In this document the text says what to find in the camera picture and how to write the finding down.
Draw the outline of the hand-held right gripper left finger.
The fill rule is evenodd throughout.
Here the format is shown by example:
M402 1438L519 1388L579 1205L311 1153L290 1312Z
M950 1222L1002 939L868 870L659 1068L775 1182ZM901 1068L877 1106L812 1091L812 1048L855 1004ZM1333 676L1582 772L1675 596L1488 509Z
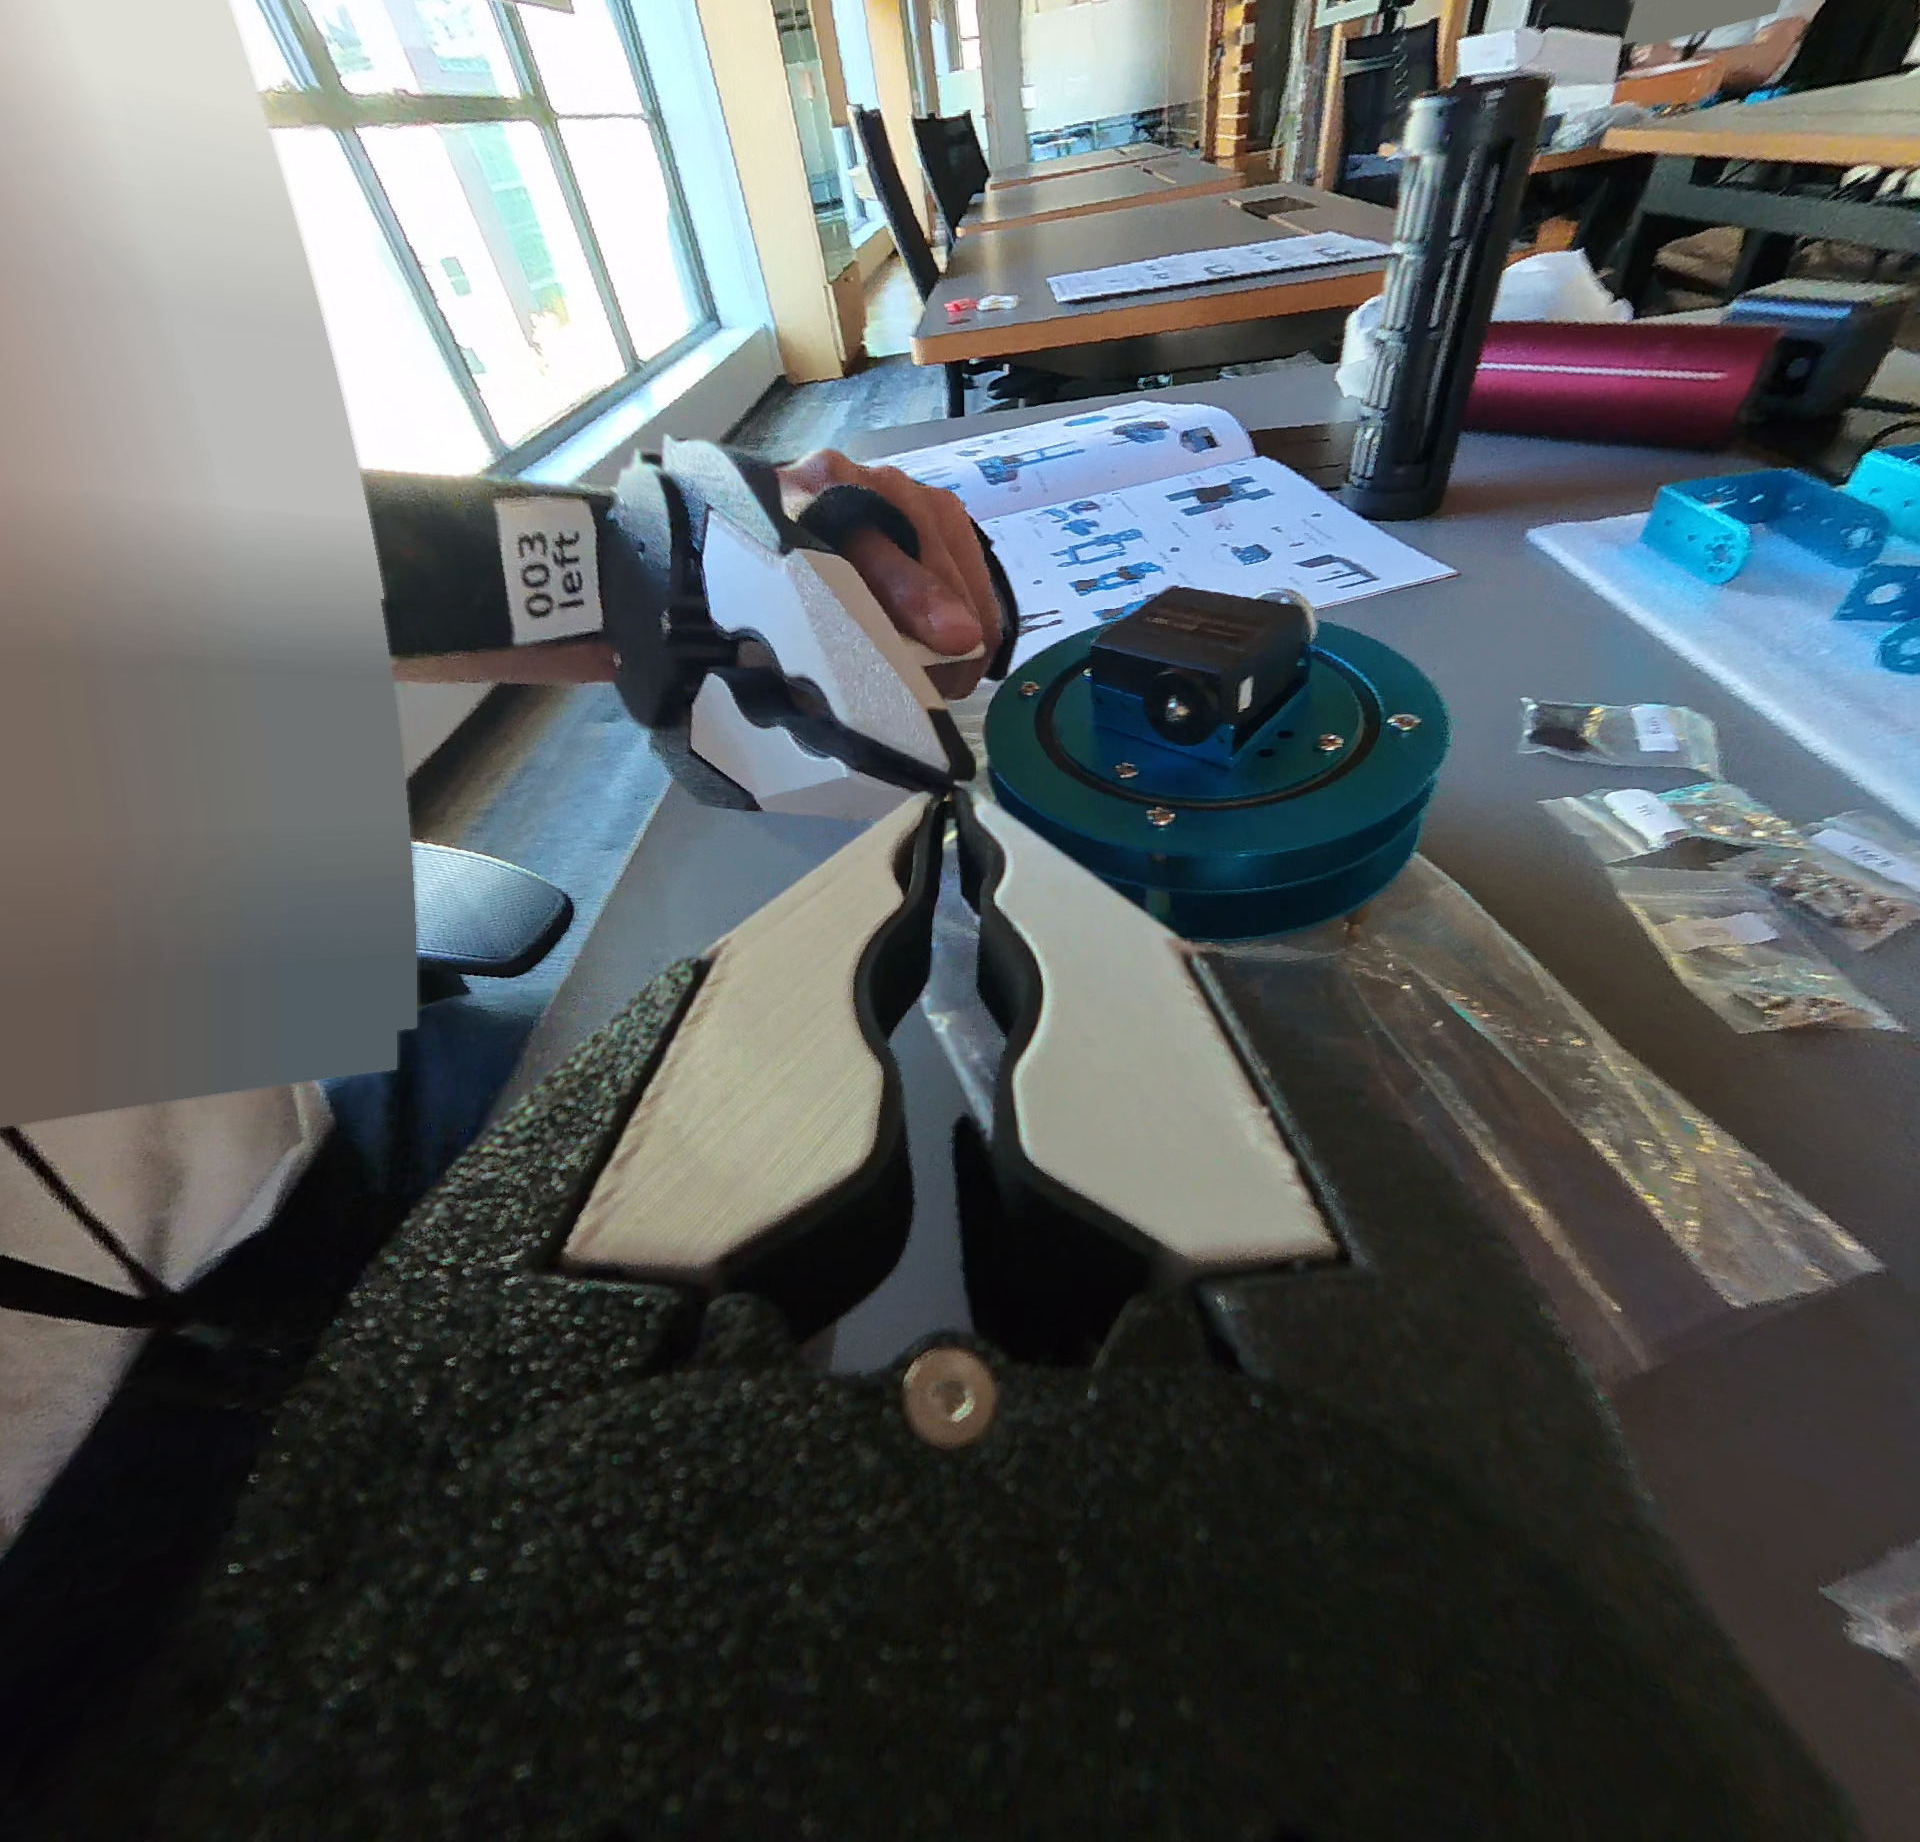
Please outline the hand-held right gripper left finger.
M949 804L911 798L699 958L565 1270L761 1296L793 1335L892 1281L911 1240L892 1028L932 965L938 862Z

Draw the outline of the wooden desk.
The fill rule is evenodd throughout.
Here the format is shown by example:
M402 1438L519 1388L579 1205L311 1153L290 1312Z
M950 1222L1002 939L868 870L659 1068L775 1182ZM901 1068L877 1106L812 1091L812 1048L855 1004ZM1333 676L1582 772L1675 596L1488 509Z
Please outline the wooden desk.
M1786 169L1910 169L1920 161L1920 69L1854 79L1786 99L1686 108L1646 127L1609 127L1599 149L1652 153L1646 209L1624 236L1614 290L1646 300L1652 260L1675 229L1749 229L1789 241L1920 248L1910 209L1763 189L1749 179L1702 179L1702 161Z

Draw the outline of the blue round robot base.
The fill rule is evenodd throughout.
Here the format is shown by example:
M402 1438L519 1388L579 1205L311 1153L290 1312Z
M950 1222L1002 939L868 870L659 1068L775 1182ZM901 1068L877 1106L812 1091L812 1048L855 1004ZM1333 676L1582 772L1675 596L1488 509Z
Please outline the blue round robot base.
M995 804L1180 939L1353 915L1413 856L1448 757L1434 679L1353 636L1296 636L1296 676L1077 636L982 716Z

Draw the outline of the white foam tray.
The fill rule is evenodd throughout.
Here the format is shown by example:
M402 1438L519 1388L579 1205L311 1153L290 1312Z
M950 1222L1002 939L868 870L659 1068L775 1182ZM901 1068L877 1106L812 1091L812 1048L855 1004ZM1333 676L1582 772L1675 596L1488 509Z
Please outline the white foam tray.
M1920 679L1878 668L1885 626L1833 626L1854 571L1759 530L1737 583L1693 583L1675 563L1646 547L1646 516L1652 509L1560 516L1532 541L1802 750L1833 759L1885 808L1920 827Z

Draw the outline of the black tumbler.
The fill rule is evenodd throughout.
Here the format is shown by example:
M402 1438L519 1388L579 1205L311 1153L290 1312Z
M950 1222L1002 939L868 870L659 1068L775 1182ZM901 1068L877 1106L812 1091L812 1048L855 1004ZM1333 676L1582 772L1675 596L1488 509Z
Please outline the black tumbler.
M1537 69L1455 79L1409 108L1381 354L1340 492L1360 516L1422 516L1448 492L1541 108L1548 79Z

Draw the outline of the person's blue jeans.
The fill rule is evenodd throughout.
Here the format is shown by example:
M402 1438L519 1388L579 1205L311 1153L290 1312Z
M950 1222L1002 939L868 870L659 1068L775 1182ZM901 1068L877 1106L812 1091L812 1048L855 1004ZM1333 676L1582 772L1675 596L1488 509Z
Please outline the person's blue jeans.
M402 1028L402 1068L318 1081L332 1129L394 1210L414 1210L475 1147L536 1021L525 995L446 995Z

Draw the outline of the white box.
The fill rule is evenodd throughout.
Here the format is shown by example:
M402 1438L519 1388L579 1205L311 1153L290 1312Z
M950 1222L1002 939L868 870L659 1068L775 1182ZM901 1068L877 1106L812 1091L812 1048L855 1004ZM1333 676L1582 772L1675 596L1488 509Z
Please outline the white box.
M1537 69L1548 87L1614 87L1624 79L1624 35L1593 26L1481 26L1455 35L1455 79L1517 79Z

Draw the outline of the white plastic bag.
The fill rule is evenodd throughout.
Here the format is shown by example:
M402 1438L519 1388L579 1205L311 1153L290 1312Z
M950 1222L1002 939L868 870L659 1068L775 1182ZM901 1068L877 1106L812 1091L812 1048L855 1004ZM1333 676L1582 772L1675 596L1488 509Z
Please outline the white plastic bag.
M1371 384L1381 322L1388 322L1381 290L1346 322L1340 354L1346 401L1366 401ZM1497 322L1637 322L1637 304L1593 277L1584 248L1541 248L1500 271Z

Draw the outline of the black box device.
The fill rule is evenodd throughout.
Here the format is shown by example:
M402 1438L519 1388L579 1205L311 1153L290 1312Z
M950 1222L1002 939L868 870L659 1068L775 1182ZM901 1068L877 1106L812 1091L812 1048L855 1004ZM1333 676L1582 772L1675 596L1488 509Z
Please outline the black box device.
M1833 422L1849 414L1899 322L1910 310L1910 287L1861 287L1861 277L1779 277L1742 290L1718 326L1774 326L1779 354L1749 401L1749 422Z

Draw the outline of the printed paper sheet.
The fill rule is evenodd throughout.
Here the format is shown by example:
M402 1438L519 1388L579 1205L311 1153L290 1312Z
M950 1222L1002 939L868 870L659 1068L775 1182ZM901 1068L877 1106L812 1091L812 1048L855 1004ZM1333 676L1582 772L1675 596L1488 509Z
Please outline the printed paper sheet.
M1237 248L1180 248L1180 258L1144 258L1144 260L1108 260L1108 271L1057 271L1045 277L1045 290L1057 304L1086 304L1086 300L1194 290L1194 287L1381 260L1381 258L1396 258L1396 241L1319 229L1319 236L1272 236L1272 241L1237 241Z

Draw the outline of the printed instruction manual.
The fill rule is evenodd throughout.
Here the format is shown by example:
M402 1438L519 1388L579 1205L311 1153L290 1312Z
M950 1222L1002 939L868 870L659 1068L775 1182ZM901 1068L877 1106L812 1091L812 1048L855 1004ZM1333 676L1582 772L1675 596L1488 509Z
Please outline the printed instruction manual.
M1008 661L1114 626L1177 583L1333 612L1448 577L1302 468L1269 465L1224 403L1133 401L892 465L950 492L990 530L1016 596Z

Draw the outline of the black mesh chair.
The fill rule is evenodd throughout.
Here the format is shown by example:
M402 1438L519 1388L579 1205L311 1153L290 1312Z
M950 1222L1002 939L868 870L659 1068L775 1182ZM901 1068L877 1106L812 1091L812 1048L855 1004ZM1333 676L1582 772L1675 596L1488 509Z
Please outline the black mesh chair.
M1920 0L1806 0L1806 35L1779 69L1786 91L1861 87L1909 69Z

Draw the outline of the black office chair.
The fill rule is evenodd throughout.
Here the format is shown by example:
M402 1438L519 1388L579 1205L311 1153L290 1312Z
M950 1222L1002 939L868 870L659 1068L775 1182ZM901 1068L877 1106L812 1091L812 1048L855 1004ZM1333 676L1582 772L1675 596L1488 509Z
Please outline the black office chair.
M475 978L536 974L579 924L566 892L536 870L414 838L422 1009Z

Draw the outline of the black servo motor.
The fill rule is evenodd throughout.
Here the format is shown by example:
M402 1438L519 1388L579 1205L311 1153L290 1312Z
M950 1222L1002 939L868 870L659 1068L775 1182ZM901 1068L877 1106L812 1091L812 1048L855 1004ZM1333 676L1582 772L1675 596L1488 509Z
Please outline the black servo motor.
M1307 693L1319 607L1160 589L1086 647L1086 708L1102 740L1237 768L1244 750Z

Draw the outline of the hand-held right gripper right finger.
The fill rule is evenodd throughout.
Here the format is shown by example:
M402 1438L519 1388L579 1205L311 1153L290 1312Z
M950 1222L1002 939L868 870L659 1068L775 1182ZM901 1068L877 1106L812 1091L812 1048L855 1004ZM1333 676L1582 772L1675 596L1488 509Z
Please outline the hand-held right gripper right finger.
M950 804L974 978L1002 1028L966 1304L1008 1353L1102 1353L1194 1281L1346 1258L1194 944L990 798Z

